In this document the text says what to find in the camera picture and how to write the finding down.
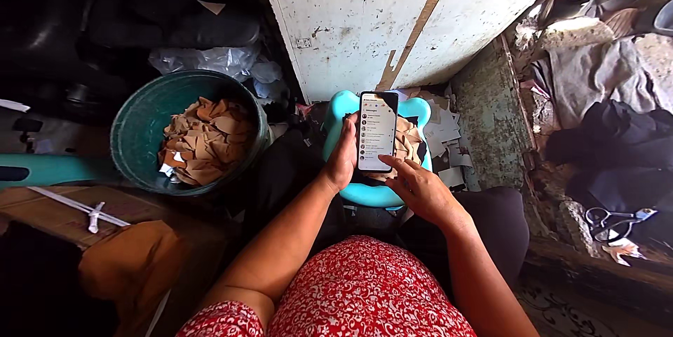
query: green bucket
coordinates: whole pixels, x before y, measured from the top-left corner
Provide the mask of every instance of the green bucket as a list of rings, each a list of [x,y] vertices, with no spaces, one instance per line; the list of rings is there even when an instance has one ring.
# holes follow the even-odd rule
[[[254,116],[257,134],[248,156],[222,178],[200,187],[171,183],[158,171],[164,127],[171,115],[183,113],[199,96],[237,99]],[[205,194],[239,177],[270,143],[266,114],[254,95],[232,77],[210,70],[170,73],[144,85],[119,110],[110,133],[113,161],[123,176],[147,191],[178,196]]]

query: scissors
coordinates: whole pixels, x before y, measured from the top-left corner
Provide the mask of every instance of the scissors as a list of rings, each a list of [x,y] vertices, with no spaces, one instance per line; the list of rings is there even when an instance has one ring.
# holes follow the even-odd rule
[[[613,243],[618,239],[626,238],[631,233],[634,224],[646,221],[657,212],[659,211],[643,208],[633,214],[627,214],[623,212],[610,212],[601,207],[593,207],[585,212],[584,218],[591,227],[591,236],[594,240],[600,243]],[[614,230],[616,226],[624,224],[627,225],[627,230],[624,232],[617,232],[615,230],[617,236],[610,238],[609,230]]]

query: white wall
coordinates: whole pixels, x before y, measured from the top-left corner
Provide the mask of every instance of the white wall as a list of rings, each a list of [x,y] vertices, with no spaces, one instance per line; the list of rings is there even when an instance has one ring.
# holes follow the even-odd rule
[[[426,0],[270,0],[304,95],[374,90]],[[534,0],[440,0],[393,87],[441,83]],[[310,47],[299,48],[298,44]]]

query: gray cloth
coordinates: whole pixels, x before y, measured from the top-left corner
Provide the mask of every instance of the gray cloth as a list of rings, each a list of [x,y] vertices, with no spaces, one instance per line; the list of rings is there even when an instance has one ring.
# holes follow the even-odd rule
[[[536,79],[551,92],[564,129],[578,126],[586,110],[604,100],[625,102],[638,113],[672,110],[668,96],[654,88],[630,39],[553,49],[533,69]]]

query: phone screen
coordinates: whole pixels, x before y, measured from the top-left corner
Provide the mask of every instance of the phone screen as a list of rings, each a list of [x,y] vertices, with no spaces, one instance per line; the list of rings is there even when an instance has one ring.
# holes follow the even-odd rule
[[[398,96],[394,92],[361,94],[358,169],[390,172],[390,166],[381,162],[378,155],[394,153],[397,103]]]

